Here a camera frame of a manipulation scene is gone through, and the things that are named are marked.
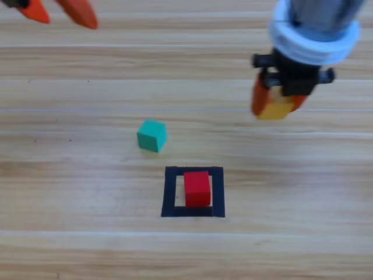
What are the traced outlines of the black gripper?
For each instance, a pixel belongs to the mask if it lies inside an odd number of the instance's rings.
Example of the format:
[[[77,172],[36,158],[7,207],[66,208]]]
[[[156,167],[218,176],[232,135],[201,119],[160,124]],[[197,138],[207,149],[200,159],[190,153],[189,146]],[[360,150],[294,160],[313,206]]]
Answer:
[[[270,89],[281,86],[283,96],[291,96],[291,113],[298,110],[319,84],[330,84],[335,80],[333,68],[321,69],[320,65],[303,64],[274,48],[270,54],[254,54],[254,68],[259,68],[252,89],[251,111],[253,115],[271,115]]]
[[[28,19],[49,24],[50,17],[41,0],[1,0],[9,8],[17,8]],[[78,25],[88,29],[97,29],[96,13],[87,0],[57,0],[66,14]]]

